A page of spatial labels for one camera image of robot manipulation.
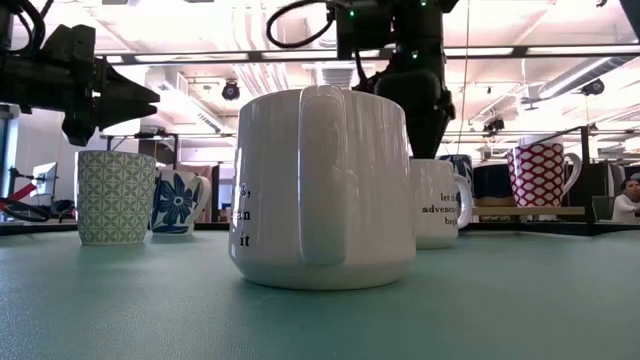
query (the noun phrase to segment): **green patterned mug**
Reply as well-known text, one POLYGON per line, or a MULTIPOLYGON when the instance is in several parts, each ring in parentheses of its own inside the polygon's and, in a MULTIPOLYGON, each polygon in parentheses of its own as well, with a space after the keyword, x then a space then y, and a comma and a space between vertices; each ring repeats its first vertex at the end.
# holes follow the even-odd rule
POLYGON ((156 161, 141 154, 81 151, 77 221, 85 245, 141 243, 149 223, 156 161))

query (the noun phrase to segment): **teal table surface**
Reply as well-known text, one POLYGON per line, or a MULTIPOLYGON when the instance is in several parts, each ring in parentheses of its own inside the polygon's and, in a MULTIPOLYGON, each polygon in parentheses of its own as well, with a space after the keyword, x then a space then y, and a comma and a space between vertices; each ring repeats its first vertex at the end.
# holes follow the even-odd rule
POLYGON ((341 292, 243 280, 225 232, 0 237, 0 359, 637 360, 639 235, 469 235, 341 292))

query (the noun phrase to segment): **mug handle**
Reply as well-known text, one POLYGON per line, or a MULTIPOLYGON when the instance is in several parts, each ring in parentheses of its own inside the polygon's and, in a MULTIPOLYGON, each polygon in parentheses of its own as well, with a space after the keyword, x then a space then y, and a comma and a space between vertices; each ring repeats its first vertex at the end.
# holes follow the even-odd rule
POLYGON ((200 216, 200 214, 202 214, 202 210, 204 210, 204 207, 207 206, 207 204, 209 203, 209 199, 211 198, 211 182, 209 181, 209 179, 204 176, 196 176, 195 178, 193 178, 193 180, 191 180, 191 183, 193 182, 199 182, 199 185, 202 186, 202 191, 200 191, 200 194, 198 195, 198 205, 196 205, 196 209, 193 210, 191 215, 189 215, 189 217, 187 218, 187 224, 191 224, 200 216))
POLYGON ((458 189, 460 190, 460 197, 462 203, 462 211, 460 212, 460 216, 458 217, 458 229, 462 229, 463 227, 469 225, 471 222, 471 218, 473 217, 473 203, 471 201, 471 186, 469 182, 464 177, 453 174, 453 181, 458 185, 458 189))
POLYGON ((310 86, 298 112, 300 255, 309 265, 345 261, 347 243, 347 114, 340 88, 310 86))
POLYGON ((571 162, 573 163, 573 171, 571 172, 571 176, 569 176, 569 180, 567 180, 567 183, 562 187, 562 196, 565 196, 569 192, 571 187, 576 184, 576 181, 578 181, 578 176, 580 176, 580 172, 582 171, 582 160, 578 155, 574 153, 568 153, 564 154, 564 156, 571 159, 571 162))

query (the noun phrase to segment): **wooden shelf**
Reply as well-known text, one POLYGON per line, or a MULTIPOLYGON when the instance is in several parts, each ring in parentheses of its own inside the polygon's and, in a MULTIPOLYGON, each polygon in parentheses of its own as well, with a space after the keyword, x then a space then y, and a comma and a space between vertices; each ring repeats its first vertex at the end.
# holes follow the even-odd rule
POLYGON ((476 216, 584 215, 583 207, 474 207, 476 216))

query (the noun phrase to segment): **chair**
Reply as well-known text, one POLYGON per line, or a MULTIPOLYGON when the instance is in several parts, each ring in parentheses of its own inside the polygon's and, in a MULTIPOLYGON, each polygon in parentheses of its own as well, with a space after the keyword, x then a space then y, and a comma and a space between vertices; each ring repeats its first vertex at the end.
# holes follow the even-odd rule
POLYGON ((591 200, 596 222, 611 222, 615 198, 611 196, 594 196, 591 200))

